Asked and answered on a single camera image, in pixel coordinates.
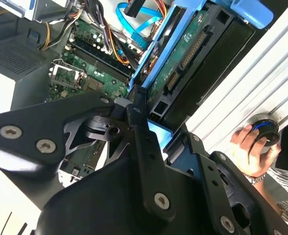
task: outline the blue ring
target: blue ring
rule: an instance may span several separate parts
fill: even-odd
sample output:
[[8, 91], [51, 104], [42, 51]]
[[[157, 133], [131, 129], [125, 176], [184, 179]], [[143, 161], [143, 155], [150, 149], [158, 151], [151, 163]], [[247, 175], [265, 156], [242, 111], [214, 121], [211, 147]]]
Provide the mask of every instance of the blue ring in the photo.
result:
[[272, 123], [270, 123], [270, 122], [266, 122], [266, 123], [261, 123], [261, 124], [259, 124], [258, 126], [256, 126], [255, 128], [253, 128], [253, 130], [258, 129], [258, 128], [261, 127], [261, 126], [267, 126], [267, 125], [272, 125], [272, 126], [273, 126]]

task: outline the black knob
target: black knob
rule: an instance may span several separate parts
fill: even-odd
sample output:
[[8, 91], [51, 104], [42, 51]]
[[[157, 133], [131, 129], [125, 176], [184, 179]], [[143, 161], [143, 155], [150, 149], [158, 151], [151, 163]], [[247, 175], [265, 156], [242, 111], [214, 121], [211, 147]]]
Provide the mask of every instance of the black knob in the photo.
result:
[[278, 133], [279, 125], [271, 116], [264, 114], [256, 115], [248, 123], [252, 125], [252, 130], [259, 130], [256, 141], [262, 137], [266, 137], [266, 147], [275, 145], [280, 140], [280, 134]]

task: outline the screw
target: screw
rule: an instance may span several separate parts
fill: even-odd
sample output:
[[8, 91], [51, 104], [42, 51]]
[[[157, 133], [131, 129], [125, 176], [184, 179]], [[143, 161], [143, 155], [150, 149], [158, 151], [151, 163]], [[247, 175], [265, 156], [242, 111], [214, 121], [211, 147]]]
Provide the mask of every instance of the screw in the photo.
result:
[[221, 216], [220, 218], [220, 222], [222, 224], [222, 226], [230, 233], [233, 234], [235, 232], [235, 227], [232, 223], [232, 221], [225, 217], [225, 216]]
[[200, 14], [198, 17], [198, 23], [202, 22], [202, 19], [203, 19], [203, 14]]
[[277, 231], [276, 229], [273, 230], [274, 235], [282, 235], [279, 231]]
[[142, 112], [140, 109], [138, 109], [138, 108], [136, 108], [136, 107], [134, 107], [134, 110], [135, 110], [136, 112], [138, 112], [138, 113], [141, 113], [141, 112]]
[[196, 140], [197, 142], [200, 141], [200, 139], [198, 138], [198, 136], [193, 136], [193, 139]]
[[17, 126], [4, 126], [0, 129], [0, 135], [6, 139], [17, 139], [22, 135], [22, 130]]
[[40, 140], [36, 143], [36, 148], [41, 153], [53, 153], [56, 150], [56, 144], [51, 140]]
[[161, 192], [157, 192], [154, 196], [155, 203], [163, 210], [167, 210], [170, 207], [170, 201], [166, 195]]
[[221, 158], [223, 161], [226, 161], [226, 157], [225, 157], [222, 153], [220, 153], [220, 158]]
[[109, 103], [109, 100], [106, 99], [106, 98], [100, 98], [101, 101], [103, 101], [104, 103], [108, 104]]

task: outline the bracelet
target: bracelet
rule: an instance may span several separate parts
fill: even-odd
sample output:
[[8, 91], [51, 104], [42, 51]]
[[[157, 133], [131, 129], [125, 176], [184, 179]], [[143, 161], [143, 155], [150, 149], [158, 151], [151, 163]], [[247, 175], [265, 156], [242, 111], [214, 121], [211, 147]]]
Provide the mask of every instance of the bracelet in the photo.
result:
[[257, 177], [257, 178], [251, 177], [251, 176], [246, 175], [246, 174], [244, 174], [244, 176], [246, 177], [246, 179], [247, 179], [252, 185], [254, 185], [254, 184], [256, 184], [256, 183], [264, 180], [265, 177], [266, 177], [266, 174], [263, 174], [262, 176]]

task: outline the vent grille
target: vent grille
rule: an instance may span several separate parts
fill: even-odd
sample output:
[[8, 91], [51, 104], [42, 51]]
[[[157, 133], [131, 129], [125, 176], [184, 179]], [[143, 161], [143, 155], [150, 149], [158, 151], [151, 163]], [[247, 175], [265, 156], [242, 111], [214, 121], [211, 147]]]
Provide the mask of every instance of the vent grille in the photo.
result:
[[0, 44], [0, 66], [19, 75], [37, 65], [45, 57], [17, 41]]

